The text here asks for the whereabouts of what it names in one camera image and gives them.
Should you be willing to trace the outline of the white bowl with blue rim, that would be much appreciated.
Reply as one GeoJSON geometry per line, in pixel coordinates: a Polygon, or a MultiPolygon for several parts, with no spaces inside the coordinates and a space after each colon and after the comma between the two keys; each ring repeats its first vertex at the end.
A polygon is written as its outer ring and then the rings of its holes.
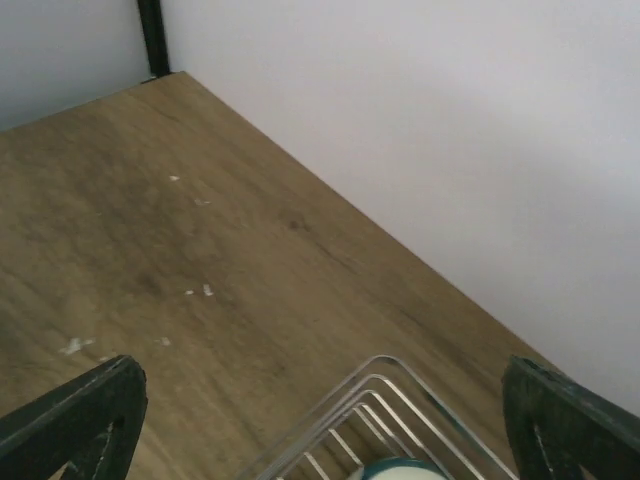
{"type": "Polygon", "coordinates": [[[405,457],[377,460],[359,467],[348,480],[445,480],[446,476],[431,462],[405,457]]]}

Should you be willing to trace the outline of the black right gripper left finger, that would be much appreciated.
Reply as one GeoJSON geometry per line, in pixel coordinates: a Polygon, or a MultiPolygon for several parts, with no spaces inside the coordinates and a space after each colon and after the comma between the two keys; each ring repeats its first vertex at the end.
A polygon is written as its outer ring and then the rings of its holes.
{"type": "Polygon", "coordinates": [[[144,370],[116,356],[1,418],[1,477],[124,479],[147,405],[144,370]]]}

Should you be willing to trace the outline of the wire dish rack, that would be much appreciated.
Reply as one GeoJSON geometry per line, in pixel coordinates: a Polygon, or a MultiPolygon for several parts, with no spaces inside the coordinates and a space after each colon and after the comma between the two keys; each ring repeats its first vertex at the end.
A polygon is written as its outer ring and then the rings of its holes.
{"type": "Polygon", "coordinates": [[[402,360],[369,358],[240,473],[241,479],[346,479],[386,458],[447,479],[515,479],[508,466],[402,360]]]}

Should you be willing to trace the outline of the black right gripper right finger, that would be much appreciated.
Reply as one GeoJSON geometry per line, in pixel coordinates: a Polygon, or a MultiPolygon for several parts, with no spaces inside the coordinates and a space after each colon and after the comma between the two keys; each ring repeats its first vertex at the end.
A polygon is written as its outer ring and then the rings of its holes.
{"type": "Polygon", "coordinates": [[[503,415],[522,479],[637,479],[639,418],[564,374],[513,356],[503,415]]]}

